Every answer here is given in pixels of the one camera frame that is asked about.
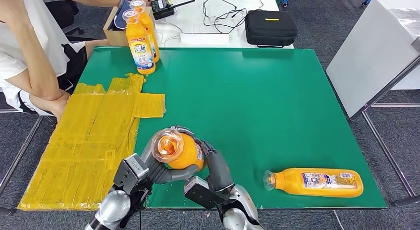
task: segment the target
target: black cable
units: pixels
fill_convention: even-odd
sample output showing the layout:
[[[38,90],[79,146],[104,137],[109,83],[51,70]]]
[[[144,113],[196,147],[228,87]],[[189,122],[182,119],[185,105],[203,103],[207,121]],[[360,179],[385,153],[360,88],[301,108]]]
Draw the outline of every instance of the black cable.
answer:
[[[233,6],[233,8],[234,8],[233,10],[231,10],[231,11],[229,11],[229,12],[226,12],[226,13],[224,13],[224,14],[220,15],[220,16],[217,16],[217,17],[215,17],[215,16],[208,16],[208,15],[207,15],[207,10],[206,10],[206,3],[207,3],[208,1],[209,1],[209,0],[206,0],[206,1],[204,1],[204,2],[203,2],[203,15],[204,15],[204,18],[203,18],[203,24],[204,24],[205,26],[214,26],[214,28],[215,28],[215,29],[216,29],[219,33],[224,33],[224,32],[220,31],[220,30],[219,30],[219,28],[218,28],[218,26],[231,28],[231,30],[230,30],[229,32],[224,33],[224,34],[230,34],[233,30],[235,30],[235,28],[237,28],[237,27],[241,26],[241,25],[245,22],[245,18],[246,18],[246,16],[248,16],[248,15],[247,15],[247,10],[246,10],[245,8],[238,9],[238,8],[236,7],[236,5],[234,5],[234,4],[232,4],[232,3],[230,3],[230,2],[228,2],[228,1],[226,1],[226,0],[221,0],[221,1],[223,1],[223,2],[225,2],[225,3],[228,3],[228,4],[230,4],[231,6]],[[254,11],[261,10],[261,8],[264,6],[264,3],[263,3],[261,0],[259,0],[259,1],[260,1],[260,3],[261,3],[261,6],[260,6],[259,8],[257,8],[256,10],[254,10]],[[217,23],[217,21],[218,21],[218,20],[227,19],[227,18],[228,18],[228,16],[229,16],[230,14],[233,14],[232,16],[230,16],[230,18],[233,18],[233,17],[235,17],[235,16],[236,16],[238,13],[240,13],[240,12],[245,12],[245,16],[244,16],[241,20],[239,20],[239,22],[238,22],[236,25],[234,25],[234,26],[230,26],[230,25],[227,25],[227,24],[218,24],[218,23]],[[213,24],[206,24],[206,18],[211,19],[212,17],[215,17],[215,19],[214,19],[214,23],[213,23]]]
[[[142,230],[142,210],[139,210],[139,230]]]

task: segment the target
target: black zipper case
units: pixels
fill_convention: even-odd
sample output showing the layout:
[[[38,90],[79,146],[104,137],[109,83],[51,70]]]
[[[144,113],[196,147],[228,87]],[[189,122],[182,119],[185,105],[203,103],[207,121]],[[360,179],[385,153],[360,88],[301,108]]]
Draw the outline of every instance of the black zipper case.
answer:
[[[295,42],[298,28],[289,12],[251,10],[245,18],[245,32],[249,44],[283,47]]]

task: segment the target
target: cardboard box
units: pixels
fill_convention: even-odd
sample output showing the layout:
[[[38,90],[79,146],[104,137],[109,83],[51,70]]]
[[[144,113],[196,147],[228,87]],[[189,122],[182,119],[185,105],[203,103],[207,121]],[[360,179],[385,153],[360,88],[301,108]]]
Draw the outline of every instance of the cardboard box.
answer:
[[[125,36],[125,31],[113,31],[112,29],[108,30],[109,25],[113,23],[113,20],[117,11],[118,11],[117,7],[112,8],[112,11],[109,14],[108,20],[106,21],[104,25],[104,33],[111,46],[128,47],[127,36]],[[146,13],[152,19],[153,25],[154,25],[155,18],[153,17],[152,8],[146,7]]]

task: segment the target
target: orange juice bottle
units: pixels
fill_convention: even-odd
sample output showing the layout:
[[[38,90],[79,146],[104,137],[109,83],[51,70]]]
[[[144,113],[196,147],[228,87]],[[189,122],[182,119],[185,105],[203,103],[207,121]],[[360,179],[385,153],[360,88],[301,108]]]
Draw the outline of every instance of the orange juice bottle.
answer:
[[[194,139],[173,128],[157,132],[152,138],[152,155],[174,169],[184,169],[192,164],[203,168],[203,152]]]
[[[359,174],[351,170],[290,168],[264,173],[267,190],[281,189],[289,194],[353,198],[363,193]]]
[[[140,14],[140,23],[146,28],[150,46],[152,47],[153,61],[156,64],[160,59],[159,46],[156,40],[155,26],[152,19],[146,14],[146,3],[143,0],[133,0],[130,2],[130,8]]]
[[[137,71],[143,75],[152,74],[156,69],[156,64],[153,61],[146,29],[139,21],[139,14],[135,10],[129,9],[122,14],[122,17],[127,22],[125,34]]]

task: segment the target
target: walkie-talkie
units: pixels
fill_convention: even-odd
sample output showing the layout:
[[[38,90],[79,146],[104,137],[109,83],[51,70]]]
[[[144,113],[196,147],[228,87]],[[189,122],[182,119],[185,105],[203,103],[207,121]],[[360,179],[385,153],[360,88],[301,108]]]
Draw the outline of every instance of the walkie-talkie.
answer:
[[[155,17],[155,20],[158,20],[175,14],[174,8],[186,5],[188,3],[192,3],[194,1],[195,0],[190,0],[184,3],[173,5],[172,0],[153,0],[152,2],[150,2],[150,5],[152,7],[153,16]]]

